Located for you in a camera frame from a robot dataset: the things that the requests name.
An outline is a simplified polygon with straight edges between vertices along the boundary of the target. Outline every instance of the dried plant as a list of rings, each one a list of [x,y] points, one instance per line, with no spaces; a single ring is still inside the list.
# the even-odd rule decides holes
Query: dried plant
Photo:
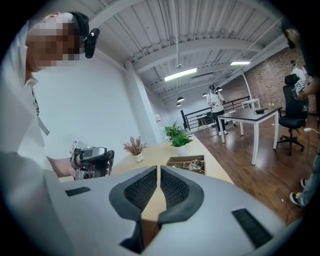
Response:
[[[123,149],[129,152],[131,155],[137,156],[146,148],[146,145],[146,143],[141,141],[141,136],[138,138],[131,136],[129,141],[123,144]]]

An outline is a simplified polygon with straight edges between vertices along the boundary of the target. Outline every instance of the wooden floor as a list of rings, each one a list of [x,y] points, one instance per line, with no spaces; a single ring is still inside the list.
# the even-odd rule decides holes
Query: wooden floor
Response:
[[[303,216],[303,209],[294,206],[290,199],[290,192],[301,192],[300,179],[308,178],[311,165],[316,155],[318,135],[314,132],[304,133],[300,129],[298,141],[305,148],[300,152],[298,145],[292,146],[292,155],[288,156],[289,143],[279,144],[273,150],[275,127],[274,118],[259,124],[259,147],[256,165],[251,165],[254,147],[253,124],[244,123],[244,135],[240,134],[240,123],[226,125],[228,134],[225,143],[221,142],[215,127],[210,127],[206,133],[197,131],[194,135],[211,152],[220,163],[233,183],[243,189],[260,202],[274,210],[284,221],[292,221]],[[317,119],[311,116],[306,127],[317,129]],[[289,135],[288,129],[279,125],[279,137]],[[309,135],[309,152],[307,147]]]

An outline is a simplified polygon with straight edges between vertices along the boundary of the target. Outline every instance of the standing person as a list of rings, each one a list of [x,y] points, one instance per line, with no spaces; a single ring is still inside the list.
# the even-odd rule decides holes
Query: standing person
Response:
[[[283,21],[281,24],[282,32],[285,34],[288,40],[288,45],[291,49],[300,48],[304,62],[305,69],[308,76],[312,77],[310,83],[298,93],[299,99],[304,99],[309,95],[315,95],[316,98],[316,115],[318,118],[318,131],[319,131],[319,117],[320,117],[320,80],[319,80],[319,69],[317,64],[310,58],[312,52],[309,52],[303,39],[300,37],[299,32],[293,25],[288,21]],[[300,193],[291,193],[290,200],[297,206],[305,207],[320,184],[320,141],[318,143],[317,154],[315,156],[312,173],[308,180],[301,179],[301,186],[303,191]]]
[[[291,75],[292,74],[296,74],[296,76],[302,80],[304,83],[306,83],[306,76],[305,76],[305,73],[302,69],[298,68],[297,67],[297,63],[295,60],[291,60],[290,61],[290,65],[292,67],[292,72],[291,72]]]
[[[89,18],[80,12],[52,13],[30,29],[28,22],[21,28],[0,66],[0,108],[6,109],[1,116],[0,152],[31,159],[59,178],[75,176],[69,158],[45,155],[33,73],[79,59],[88,35]]]
[[[211,107],[212,119],[216,123],[219,131],[219,136],[221,136],[221,128],[217,116],[225,113],[224,106],[222,106],[222,103],[225,103],[225,99],[224,97],[222,97],[221,93],[218,92],[217,89],[215,89],[215,86],[213,84],[209,86],[209,90],[210,93],[206,96],[206,102],[208,102],[208,105]],[[224,134],[228,134],[228,132],[226,131],[224,120],[222,120],[222,130]]]

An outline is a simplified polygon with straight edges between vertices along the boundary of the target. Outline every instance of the white table leg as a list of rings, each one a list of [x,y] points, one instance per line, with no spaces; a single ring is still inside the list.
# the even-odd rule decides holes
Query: white table leg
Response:
[[[221,130],[221,140],[222,140],[222,143],[225,143],[225,134],[224,134],[224,131],[222,129],[222,122],[221,122],[220,118],[218,118],[218,122],[219,122],[220,130]]]
[[[277,111],[274,115],[274,142],[273,142],[274,150],[277,148],[278,131],[279,131],[279,112]]]
[[[241,135],[244,135],[244,124],[242,122],[240,122],[240,131]]]
[[[259,146],[259,124],[256,122],[254,124],[254,143],[253,143],[253,155],[251,164],[254,166],[257,161],[258,155],[258,146]]]

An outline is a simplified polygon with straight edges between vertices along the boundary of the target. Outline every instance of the white pillar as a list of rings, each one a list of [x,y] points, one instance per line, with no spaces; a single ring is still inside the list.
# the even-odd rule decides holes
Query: white pillar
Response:
[[[134,117],[143,142],[148,146],[161,143],[163,140],[155,120],[148,95],[140,76],[131,63],[125,63],[127,74],[125,75],[125,85],[128,94],[128,100],[133,110]]]
[[[246,79],[245,73],[244,73],[243,71],[241,71],[241,73],[242,73],[242,76],[243,76],[243,78],[244,78],[244,81],[245,81],[246,87],[247,87],[247,89],[248,89],[249,96],[250,96],[250,100],[252,100],[251,91],[250,91],[249,84],[248,84],[248,82],[247,82],[247,79]]]

